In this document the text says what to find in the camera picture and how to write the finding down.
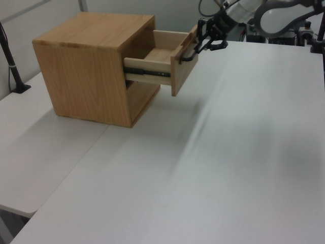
wooden nightstand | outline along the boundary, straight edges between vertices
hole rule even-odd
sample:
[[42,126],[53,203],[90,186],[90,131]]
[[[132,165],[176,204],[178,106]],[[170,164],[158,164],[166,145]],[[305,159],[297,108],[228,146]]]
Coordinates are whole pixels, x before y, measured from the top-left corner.
[[154,16],[80,13],[32,43],[57,115],[132,127],[161,84],[177,95],[195,36],[155,30]]

white table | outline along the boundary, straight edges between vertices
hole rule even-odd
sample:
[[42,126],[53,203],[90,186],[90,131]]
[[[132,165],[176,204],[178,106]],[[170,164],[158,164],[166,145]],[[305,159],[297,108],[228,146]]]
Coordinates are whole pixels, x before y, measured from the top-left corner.
[[55,115],[42,74],[0,101],[0,209],[31,217],[107,125]]
[[322,57],[230,42],[109,126],[12,242],[323,243]]

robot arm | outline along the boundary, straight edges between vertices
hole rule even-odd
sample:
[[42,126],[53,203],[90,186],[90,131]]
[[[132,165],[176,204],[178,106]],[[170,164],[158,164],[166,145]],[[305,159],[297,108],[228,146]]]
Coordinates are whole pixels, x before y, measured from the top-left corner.
[[[227,34],[237,23],[253,19],[258,32],[265,37],[278,37],[293,24],[325,11],[324,0],[227,0],[212,18],[198,21],[198,44],[195,53],[183,61],[190,61],[204,49],[218,50],[227,47]],[[202,46],[203,40],[210,38]],[[213,41],[222,40],[213,45]]]
[[238,23],[253,18],[258,32],[268,38],[278,37],[295,23],[324,11],[323,0],[240,0],[226,9]]

drawer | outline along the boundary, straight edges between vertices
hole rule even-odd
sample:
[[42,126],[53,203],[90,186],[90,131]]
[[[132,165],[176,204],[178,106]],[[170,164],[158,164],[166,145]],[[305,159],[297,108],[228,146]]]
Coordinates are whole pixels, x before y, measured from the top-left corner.
[[122,56],[125,79],[170,85],[172,96],[176,96],[198,61],[198,56],[190,62],[181,61],[192,52],[196,32],[197,26],[190,33],[141,31]]

wall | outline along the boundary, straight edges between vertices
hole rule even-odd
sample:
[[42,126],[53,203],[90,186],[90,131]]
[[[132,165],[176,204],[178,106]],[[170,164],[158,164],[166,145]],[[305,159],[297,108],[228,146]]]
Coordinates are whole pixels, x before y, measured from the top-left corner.
[[[156,16],[156,27],[164,31],[189,32],[198,23],[199,0],[87,0],[89,12],[149,14]],[[213,0],[202,1],[202,12],[214,14]]]
[[[77,0],[51,0],[3,24],[23,82],[40,72],[31,41],[80,12]],[[15,82],[11,76],[11,87]],[[0,100],[9,94],[8,63],[0,49]]]

